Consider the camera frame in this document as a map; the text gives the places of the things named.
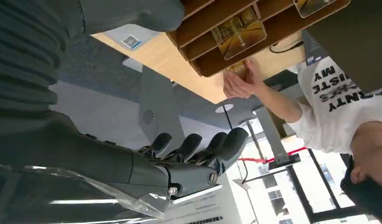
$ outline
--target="metal screw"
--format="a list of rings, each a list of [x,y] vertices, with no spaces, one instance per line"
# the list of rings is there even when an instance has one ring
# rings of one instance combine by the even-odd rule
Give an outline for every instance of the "metal screw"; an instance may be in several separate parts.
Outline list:
[[[169,190],[168,190],[168,194],[169,195],[175,195],[175,194],[177,194],[178,193],[178,188],[176,188],[176,187],[171,187],[171,188],[169,188]]]
[[[215,184],[217,182],[217,172],[213,170],[211,173],[209,173],[209,184]]]

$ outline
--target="person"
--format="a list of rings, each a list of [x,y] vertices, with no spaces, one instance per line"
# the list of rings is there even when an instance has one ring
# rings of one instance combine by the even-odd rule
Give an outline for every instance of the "person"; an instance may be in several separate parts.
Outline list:
[[[355,204],[382,220],[382,89],[364,93],[327,57],[299,69],[298,81],[310,104],[305,105],[269,88],[258,65],[250,60],[246,65],[245,80],[225,72],[226,96],[256,95],[295,130],[306,147],[351,154],[341,187]]]

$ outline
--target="black hair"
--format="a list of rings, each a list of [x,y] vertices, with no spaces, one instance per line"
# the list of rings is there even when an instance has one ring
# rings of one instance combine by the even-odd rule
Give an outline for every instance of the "black hair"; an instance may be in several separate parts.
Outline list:
[[[354,161],[351,156],[348,170],[341,181],[342,190],[356,206],[382,222],[382,186],[370,177],[361,183],[352,183],[351,172],[353,168]]]

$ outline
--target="human hand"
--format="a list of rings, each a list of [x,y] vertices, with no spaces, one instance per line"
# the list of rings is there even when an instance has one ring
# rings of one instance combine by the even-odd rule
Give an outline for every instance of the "human hand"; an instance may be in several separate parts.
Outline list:
[[[245,80],[242,80],[237,74],[231,71],[224,72],[224,93],[227,98],[240,97],[249,98],[250,95],[255,94],[265,84],[262,81],[259,68],[250,60],[246,60],[248,73]]]

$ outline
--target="qr code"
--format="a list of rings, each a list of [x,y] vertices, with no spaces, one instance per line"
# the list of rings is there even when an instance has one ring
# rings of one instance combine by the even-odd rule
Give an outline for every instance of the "qr code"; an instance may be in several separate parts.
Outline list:
[[[133,35],[129,35],[122,41],[125,45],[127,45],[130,49],[135,48],[137,45],[141,43],[136,37]]]

